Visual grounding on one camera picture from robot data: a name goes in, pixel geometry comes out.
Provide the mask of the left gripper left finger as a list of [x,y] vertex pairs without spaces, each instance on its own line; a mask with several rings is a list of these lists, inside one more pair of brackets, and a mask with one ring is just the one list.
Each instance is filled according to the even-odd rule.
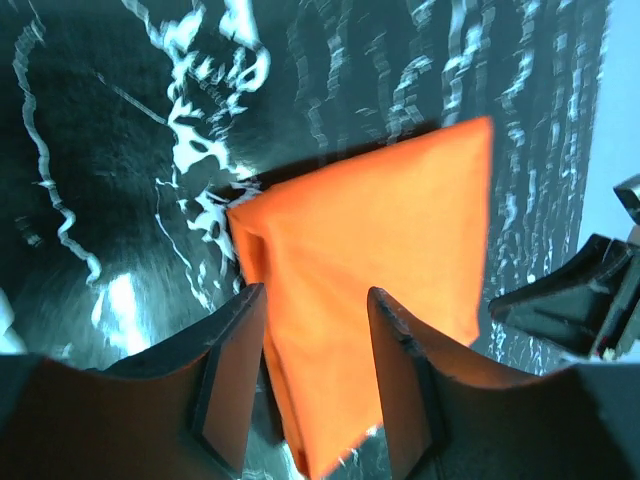
[[266,291],[105,370],[1,359],[5,479],[238,479],[260,366]]

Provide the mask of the orange t-shirt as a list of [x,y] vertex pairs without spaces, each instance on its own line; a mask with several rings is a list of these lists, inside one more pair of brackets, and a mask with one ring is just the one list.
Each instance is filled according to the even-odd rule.
[[492,121],[480,117],[277,184],[228,211],[243,276],[266,288],[266,365],[306,477],[329,475],[382,422],[370,288],[464,345],[478,337],[492,148]]

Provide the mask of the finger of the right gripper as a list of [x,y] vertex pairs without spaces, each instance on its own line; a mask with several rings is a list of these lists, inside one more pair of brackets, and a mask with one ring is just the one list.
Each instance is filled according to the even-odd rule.
[[594,352],[623,277],[623,243],[592,235],[565,265],[492,299],[491,318],[576,356]]

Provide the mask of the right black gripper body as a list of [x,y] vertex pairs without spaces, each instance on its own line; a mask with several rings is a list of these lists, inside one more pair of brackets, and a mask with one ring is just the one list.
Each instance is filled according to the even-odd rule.
[[620,358],[639,341],[639,180],[627,179],[614,193],[634,222],[624,245],[626,254],[622,283],[597,336],[599,358]]

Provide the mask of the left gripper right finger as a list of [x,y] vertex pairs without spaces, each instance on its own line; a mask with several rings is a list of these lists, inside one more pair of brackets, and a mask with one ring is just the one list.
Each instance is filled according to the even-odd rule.
[[635,479],[639,368],[576,363],[536,376],[367,297],[395,479]]

